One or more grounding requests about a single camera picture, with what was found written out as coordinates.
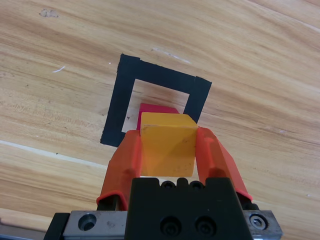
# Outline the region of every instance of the yellow cube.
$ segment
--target yellow cube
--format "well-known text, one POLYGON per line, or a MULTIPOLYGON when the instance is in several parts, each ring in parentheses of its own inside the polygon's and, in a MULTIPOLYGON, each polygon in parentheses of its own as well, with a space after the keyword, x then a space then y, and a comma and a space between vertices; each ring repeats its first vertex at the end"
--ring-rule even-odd
POLYGON ((191 177, 198 125, 187 114, 143 112, 142 176, 191 177))

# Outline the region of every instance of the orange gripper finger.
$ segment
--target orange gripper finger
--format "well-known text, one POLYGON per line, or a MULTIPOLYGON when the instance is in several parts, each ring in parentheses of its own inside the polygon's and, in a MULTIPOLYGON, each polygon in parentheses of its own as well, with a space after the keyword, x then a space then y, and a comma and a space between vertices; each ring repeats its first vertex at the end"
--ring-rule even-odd
POLYGON ((234 159, 208 128, 197 129, 195 159, 200 182, 206 184, 207 178, 230 178, 237 193, 253 200, 234 159))
POLYGON ((128 131, 113 154, 106 170, 102 190, 96 203, 112 195, 120 198, 120 210, 127 211, 133 178, 139 178, 142 168, 139 130, 128 131))

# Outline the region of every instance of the silver metal plate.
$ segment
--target silver metal plate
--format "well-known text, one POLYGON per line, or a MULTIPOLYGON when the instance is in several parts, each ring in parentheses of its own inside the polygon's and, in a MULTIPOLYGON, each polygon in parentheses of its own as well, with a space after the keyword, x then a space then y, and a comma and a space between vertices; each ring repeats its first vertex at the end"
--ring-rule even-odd
POLYGON ((123 240, 127 211, 72 211, 65 240, 123 240))
POLYGON ((244 210, 243 214, 254 240, 281 239, 283 232, 272 211, 244 210))

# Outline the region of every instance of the black tape square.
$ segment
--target black tape square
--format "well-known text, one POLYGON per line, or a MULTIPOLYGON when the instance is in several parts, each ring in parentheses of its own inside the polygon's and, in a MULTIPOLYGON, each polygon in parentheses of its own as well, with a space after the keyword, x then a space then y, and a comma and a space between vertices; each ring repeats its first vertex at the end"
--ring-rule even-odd
POLYGON ((102 144, 118 147, 124 139, 126 133, 122 132, 122 128, 136 79, 189 94, 183 113, 188 114, 196 123, 198 122, 211 82, 142 61, 138 57, 121 54, 101 136, 102 144))

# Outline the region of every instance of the wood grain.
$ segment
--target wood grain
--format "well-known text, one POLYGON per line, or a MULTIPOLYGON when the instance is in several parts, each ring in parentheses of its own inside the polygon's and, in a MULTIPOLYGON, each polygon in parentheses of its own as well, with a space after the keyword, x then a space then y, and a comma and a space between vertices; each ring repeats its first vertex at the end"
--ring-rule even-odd
MULTIPOLYGON (((319 239, 318 13, 316 0, 3 1, 1 221, 46 230, 55 212, 95 208, 124 53, 211 81, 199 125, 283 239, 319 239)), ((132 96, 130 114, 141 99, 183 108, 186 97, 139 85, 132 96)))

